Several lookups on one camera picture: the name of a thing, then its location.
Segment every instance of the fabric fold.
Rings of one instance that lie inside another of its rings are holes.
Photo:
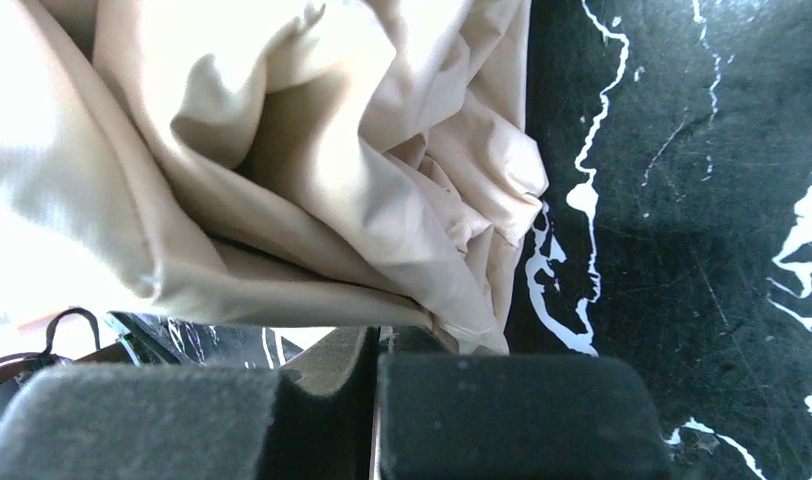
[[[523,133],[529,1],[46,5],[0,1],[4,285],[508,351],[546,188]]]

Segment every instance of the black cable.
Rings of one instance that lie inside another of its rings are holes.
[[[94,347],[100,350],[100,324],[97,321],[97,317],[82,307],[73,307],[56,315],[55,318],[50,320],[50,323],[47,324],[47,347],[44,348],[43,352],[38,354],[38,357],[47,357],[53,352],[53,339],[56,337],[56,328],[59,326],[59,321],[68,315],[81,315],[88,320],[88,324],[91,326],[91,332],[94,334]]]

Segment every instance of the black and white surface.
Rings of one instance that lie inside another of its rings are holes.
[[[191,361],[205,366],[274,369],[320,341],[331,327],[262,328],[216,326],[176,318],[139,319]]]
[[[535,0],[513,352],[615,356],[678,478],[812,478],[812,0]]]

